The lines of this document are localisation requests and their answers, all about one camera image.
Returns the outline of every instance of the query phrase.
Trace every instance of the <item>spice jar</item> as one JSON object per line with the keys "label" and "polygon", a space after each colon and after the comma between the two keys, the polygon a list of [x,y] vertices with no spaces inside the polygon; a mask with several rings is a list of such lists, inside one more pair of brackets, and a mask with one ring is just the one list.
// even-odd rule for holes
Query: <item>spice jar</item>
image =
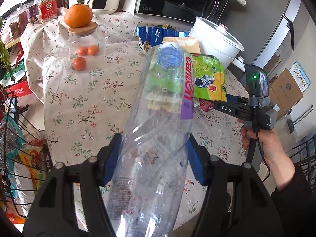
{"label": "spice jar", "polygon": [[33,23],[37,20],[36,14],[37,14],[37,2],[31,1],[27,3],[26,5],[26,14],[27,14],[27,22]]}
{"label": "spice jar", "polygon": [[57,18],[57,0],[37,0],[41,23]]}
{"label": "spice jar", "polygon": [[26,14],[26,5],[22,5],[20,8],[17,8],[16,12],[17,12],[17,21],[18,21],[20,34],[22,34],[28,23],[27,14]]}
{"label": "spice jar", "polygon": [[18,25],[18,18],[14,16],[9,19],[9,36],[11,41],[16,40],[20,36],[20,29]]}

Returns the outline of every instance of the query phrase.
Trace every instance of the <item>rice cooker lid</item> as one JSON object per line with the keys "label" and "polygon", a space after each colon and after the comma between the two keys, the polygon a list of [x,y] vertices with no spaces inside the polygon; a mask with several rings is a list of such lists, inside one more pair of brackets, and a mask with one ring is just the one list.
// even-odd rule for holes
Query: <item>rice cooker lid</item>
{"label": "rice cooker lid", "polygon": [[223,24],[217,25],[202,17],[196,17],[196,20],[201,20],[205,24],[209,25],[214,31],[216,31],[217,34],[220,35],[222,39],[227,41],[232,46],[238,48],[240,51],[242,52],[244,51],[244,47],[242,46],[242,44],[235,37],[233,37],[230,33],[227,32],[228,28],[224,26]]}

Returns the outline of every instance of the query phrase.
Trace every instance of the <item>small screen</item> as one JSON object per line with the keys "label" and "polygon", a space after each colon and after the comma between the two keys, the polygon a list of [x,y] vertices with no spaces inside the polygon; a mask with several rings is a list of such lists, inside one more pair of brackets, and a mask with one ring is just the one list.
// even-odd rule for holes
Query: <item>small screen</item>
{"label": "small screen", "polygon": [[259,71],[260,96],[268,96],[268,80],[265,72]]}

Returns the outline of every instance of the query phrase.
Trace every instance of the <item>red can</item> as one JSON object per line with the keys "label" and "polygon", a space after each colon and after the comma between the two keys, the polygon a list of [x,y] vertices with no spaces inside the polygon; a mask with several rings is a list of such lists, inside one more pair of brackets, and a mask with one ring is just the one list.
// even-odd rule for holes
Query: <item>red can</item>
{"label": "red can", "polygon": [[214,103],[209,100],[199,99],[199,101],[200,101],[199,107],[202,111],[208,112],[214,108]]}

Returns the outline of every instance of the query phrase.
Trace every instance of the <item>astronaut cartoon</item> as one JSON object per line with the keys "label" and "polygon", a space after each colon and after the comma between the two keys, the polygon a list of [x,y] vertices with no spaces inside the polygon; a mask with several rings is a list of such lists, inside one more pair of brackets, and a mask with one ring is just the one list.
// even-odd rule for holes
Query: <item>astronaut cartoon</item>
{"label": "astronaut cartoon", "polygon": [[204,76],[202,76],[202,78],[196,77],[194,79],[194,84],[197,87],[207,88],[209,85],[211,85],[213,83],[214,83],[214,77],[213,76],[209,77],[207,75],[204,75]]}

